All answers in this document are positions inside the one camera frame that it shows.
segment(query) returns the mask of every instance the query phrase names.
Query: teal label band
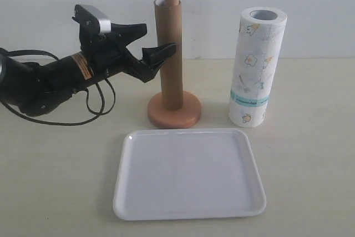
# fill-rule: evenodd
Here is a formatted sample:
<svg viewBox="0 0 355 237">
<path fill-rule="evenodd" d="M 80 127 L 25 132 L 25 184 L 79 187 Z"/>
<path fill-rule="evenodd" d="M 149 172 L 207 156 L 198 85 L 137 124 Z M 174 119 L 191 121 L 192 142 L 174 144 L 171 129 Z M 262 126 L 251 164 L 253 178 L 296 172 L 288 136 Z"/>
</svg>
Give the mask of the teal label band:
<svg viewBox="0 0 355 237">
<path fill-rule="evenodd" d="M 261 107 L 262 105 L 265 105 L 269 99 L 269 96 L 267 97 L 264 97 L 262 99 L 247 99 L 247 98 L 244 98 L 244 97 L 241 97 L 237 94 L 235 94 L 233 92 L 233 90 L 231 90 L 231 98 L 232 100 L 239 104 L 239 105 L 242 105 L 244 107 Z"/>
</svg>

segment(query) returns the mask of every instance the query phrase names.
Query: beige table surface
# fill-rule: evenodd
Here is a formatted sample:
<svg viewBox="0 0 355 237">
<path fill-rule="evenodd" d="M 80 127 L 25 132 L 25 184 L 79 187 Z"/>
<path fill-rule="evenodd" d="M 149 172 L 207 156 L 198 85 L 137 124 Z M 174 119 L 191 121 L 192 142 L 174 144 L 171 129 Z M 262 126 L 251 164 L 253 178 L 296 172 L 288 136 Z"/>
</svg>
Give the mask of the beige table surface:
<svg viewBox="0 0 355 237">
<path fill-rule="evenodd" d="M 185 89 L 203 106 L 195 128 L 233 127 L 232 66 L 184 61 Z M 82 127 L 37 125 L 0 107 L 0 236 L 354 236 L 355 59 L 279 60 L 265 121 L 244 129 L 267 207 L 239 219 L 125 222 L 114 215 L 123 139 L 154 128 L 146 106 L 160 81 L 125 74 L 111 81 L 116 107 Z M 79 93 L 45 118 L 85 119 L 84 100 Z M 98 108 L 96 93 L 90 103 Z"/>
</svg>

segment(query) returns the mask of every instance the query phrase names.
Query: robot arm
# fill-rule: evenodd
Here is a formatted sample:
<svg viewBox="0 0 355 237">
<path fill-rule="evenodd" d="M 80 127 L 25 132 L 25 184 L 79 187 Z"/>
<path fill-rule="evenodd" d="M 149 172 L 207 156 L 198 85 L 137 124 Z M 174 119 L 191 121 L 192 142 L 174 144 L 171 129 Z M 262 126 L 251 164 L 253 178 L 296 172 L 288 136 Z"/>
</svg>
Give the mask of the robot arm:
<svg viewBox="0 0 355 237">
<path fill-rule="evenodd" d="M 0 102 L 7 108 L 15 105 L 29 117 L 48 114 L 76 92 L 87 91 L 120 72 L 146 83 L 176 52 L 173 43 L 143 48 L 143 58 L 138 60 L 126 46 L 146 35 L 145 24 L 114 24 L 95 7 L 80 4 L 75 6 L 73 19 L 80 25 L 81 43 L 81 51 L 74 55 L 58 59 L 43 51 L 0 49 Z M 56 61 L 39 65 L 11 58 L 25 54 L 52 56 Z"/>
</svg>

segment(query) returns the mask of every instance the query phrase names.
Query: white tray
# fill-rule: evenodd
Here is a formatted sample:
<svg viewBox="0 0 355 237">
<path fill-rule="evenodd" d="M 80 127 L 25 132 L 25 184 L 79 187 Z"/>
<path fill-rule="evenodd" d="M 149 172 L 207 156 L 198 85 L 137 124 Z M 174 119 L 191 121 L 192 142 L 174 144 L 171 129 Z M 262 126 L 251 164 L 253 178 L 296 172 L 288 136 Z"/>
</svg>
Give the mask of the white tray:
<svg viewBox="0 0 355 237">
<path fill-rule="evenodd" d="M 125 138 L 113 200 L 121 219 L 253 216 L 265 206 L 240 130 L 140 130 Z"/>
</svg>

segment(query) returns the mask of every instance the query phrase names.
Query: paper towel roll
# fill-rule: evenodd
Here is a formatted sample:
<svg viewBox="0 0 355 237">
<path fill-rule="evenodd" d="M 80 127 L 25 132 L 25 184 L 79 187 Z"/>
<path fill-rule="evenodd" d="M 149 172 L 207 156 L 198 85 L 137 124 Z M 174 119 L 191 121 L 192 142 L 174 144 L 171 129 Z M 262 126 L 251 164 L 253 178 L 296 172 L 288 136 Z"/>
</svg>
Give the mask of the paper towel roll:
<svg viewBox="0 0 355 237">
<path fill-rule="evenodd" d="M 284 12 L 269 7 L 241 14 L 229 103 L 229 118 L 240 127 L 265 118 L 286 21 Z"/>
</svg>

